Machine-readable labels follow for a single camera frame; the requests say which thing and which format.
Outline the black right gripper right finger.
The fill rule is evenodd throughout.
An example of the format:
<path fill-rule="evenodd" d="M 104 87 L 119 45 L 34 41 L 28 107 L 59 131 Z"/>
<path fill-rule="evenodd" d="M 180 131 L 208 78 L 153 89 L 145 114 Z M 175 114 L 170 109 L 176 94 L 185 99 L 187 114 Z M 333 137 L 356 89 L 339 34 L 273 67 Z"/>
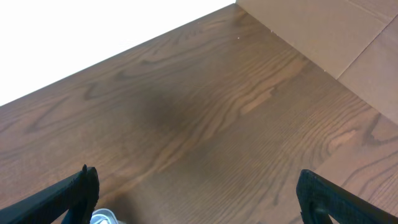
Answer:
<path fill-rule="evenodd" d="M 397 224 L 397 217 L 308 169 L 300 173 L 296 194 L 304 224 Z"/>

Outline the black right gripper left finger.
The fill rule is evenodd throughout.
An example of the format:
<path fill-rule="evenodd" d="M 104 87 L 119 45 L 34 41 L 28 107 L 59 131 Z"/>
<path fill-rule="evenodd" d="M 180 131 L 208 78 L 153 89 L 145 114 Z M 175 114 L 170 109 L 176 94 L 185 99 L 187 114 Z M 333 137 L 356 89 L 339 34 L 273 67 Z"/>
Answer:
<path fill-rule="evenodd" d="M 100 183 L 95 167 L 82 170 L 1 210 L 1 223 L 89 223 L 99 199 Z"/>

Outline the brown cardboard panel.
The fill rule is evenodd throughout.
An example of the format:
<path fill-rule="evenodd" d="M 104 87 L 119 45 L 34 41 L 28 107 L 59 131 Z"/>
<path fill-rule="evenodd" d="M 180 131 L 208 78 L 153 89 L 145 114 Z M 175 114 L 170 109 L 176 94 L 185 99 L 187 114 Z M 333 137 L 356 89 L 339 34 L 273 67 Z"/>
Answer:
<path fill-rule="evenodd" d="M 237 4 L 397 122 L 397 0 L 238 0 Z"/>

